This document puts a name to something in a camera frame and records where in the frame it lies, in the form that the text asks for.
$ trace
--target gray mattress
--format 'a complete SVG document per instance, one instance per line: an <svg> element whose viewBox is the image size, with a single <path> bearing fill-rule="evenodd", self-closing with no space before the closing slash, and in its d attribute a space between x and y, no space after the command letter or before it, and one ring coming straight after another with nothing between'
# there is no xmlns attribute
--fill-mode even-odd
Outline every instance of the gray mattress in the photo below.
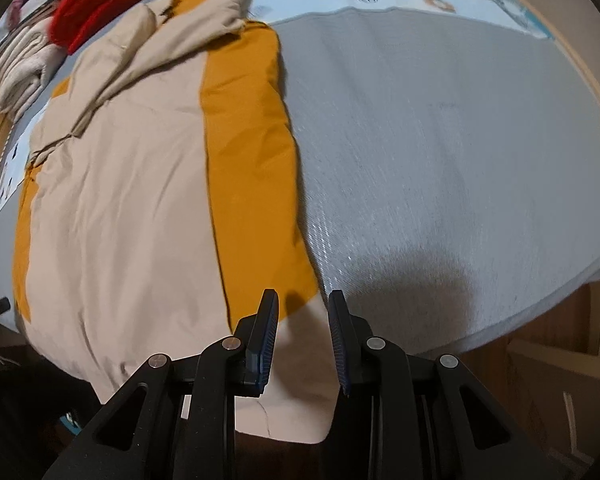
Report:
<svg viewBox="0 0 600 480"><path fill-rule="evenodd" d="M310 255L377 335L464 351L600 276L600 106L553 40L401 9L273 28ZM19 195L0 212L12 303Z"/></svg>

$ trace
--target beige blanket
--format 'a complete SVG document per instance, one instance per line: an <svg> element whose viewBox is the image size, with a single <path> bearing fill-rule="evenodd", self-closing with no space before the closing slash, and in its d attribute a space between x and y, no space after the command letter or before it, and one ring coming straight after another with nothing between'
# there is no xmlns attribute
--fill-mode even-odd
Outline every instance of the beige blanket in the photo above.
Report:
<svg viewBox="0 0 600 480"><path fill-rule="evenodd" d="M245 1L140 4L80 56L30 139L14 288L32 345L103 402L150 355L229 335L275 288L272 377L260 399L237 399L236 428L318 442L338 391L330 334L296 226L277 40L245 23ZM234 109L242 120L227 121ZM273 192L279 218L257 212L230 243Z"/></svg>

